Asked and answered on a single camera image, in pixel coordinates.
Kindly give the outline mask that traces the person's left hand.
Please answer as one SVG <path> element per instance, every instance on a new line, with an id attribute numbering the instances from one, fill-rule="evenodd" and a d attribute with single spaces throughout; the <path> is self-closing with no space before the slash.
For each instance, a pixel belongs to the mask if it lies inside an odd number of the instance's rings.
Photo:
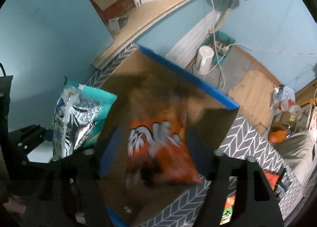
<path id="1" fill-rule="evenodd" d="M 9 213 L 24 214 L 26 206 L 11 196 L 1 197 L 1 204 Z"/>

